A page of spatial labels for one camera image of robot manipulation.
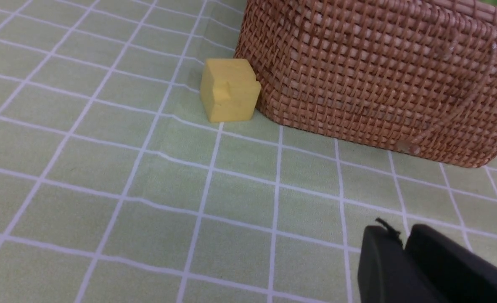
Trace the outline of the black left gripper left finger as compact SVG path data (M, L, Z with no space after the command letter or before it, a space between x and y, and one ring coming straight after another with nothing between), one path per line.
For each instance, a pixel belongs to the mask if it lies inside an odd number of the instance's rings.
M362 303L441 303L441 295L404 251L400 232L381 218L362 234L357 272Z

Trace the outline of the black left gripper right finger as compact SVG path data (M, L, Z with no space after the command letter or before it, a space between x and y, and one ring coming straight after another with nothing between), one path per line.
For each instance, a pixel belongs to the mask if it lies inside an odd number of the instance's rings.
M415 224L406 253L450 303L497 303L497 267L425 224Z

